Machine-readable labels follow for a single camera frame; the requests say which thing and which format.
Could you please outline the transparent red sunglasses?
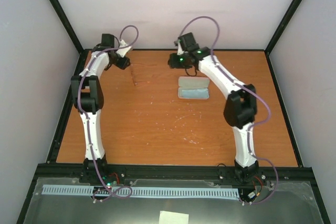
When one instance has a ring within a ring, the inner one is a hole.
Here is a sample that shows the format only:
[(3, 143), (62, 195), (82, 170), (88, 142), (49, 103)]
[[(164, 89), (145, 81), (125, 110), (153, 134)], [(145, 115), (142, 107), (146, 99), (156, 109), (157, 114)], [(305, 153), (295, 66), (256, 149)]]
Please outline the transparent red sunglasses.
[(131, 76), (134, 86), (152, 83), (157, 64), (132, 63)]

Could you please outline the pink glasses case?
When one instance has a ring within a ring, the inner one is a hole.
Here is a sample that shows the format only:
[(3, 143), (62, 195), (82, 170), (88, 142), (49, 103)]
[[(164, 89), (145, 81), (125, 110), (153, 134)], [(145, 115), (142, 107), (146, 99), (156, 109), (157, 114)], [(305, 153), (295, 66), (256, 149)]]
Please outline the pink glasses case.
[(208, 89), (209, 78), (207, 77), (179, 77), (177, 95), (181, 99), (181, 91), (187, 89)]

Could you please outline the light blue cleaning cloth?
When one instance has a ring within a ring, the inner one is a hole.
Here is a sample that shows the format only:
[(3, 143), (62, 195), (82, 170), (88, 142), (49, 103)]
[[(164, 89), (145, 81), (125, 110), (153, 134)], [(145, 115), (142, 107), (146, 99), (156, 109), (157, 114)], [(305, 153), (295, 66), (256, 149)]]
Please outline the light blue cleaning cloth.
[(209, 98), (208, 89), (187, 89), (182, 90), (181, 99), (206, 100)]

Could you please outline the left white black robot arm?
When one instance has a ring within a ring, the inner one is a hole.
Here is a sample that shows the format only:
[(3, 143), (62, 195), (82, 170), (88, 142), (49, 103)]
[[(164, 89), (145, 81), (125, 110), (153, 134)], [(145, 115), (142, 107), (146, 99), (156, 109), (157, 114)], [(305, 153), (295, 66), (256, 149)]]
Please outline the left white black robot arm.
[(84, 169), (97, 183), (108, 180), (106, 153), (102, 144), (100, 117), (104, 96), (100, 84), (102, 73), (115, 65), (125, 69), (130, 59), (125, 55), (130, 50), (123, 40), (112, 34), (102, 34), (83, 71), (71, 77), (71, 95), (74, 107), (82, 120), (85, 136)]

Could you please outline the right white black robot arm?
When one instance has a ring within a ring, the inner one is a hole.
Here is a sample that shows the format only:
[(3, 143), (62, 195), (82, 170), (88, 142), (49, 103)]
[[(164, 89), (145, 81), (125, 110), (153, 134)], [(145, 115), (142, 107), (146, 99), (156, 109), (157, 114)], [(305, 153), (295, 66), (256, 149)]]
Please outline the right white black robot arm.
[(218, 60), (211, 55), (208, 47), (199, 47), (192, 33), (178, 37), (174, 42), (177, 52), (170, 54), (168, 65), (172, 69), (196, 70), (206, 75), (221, 91), (226, 99), (224, 119), (234, 132), (236, 156), (235, 177), (246, 183), (256, 175), (259, 164), (253, 142), (253, 124), (257, 114), (256, 89), (235, 78)]

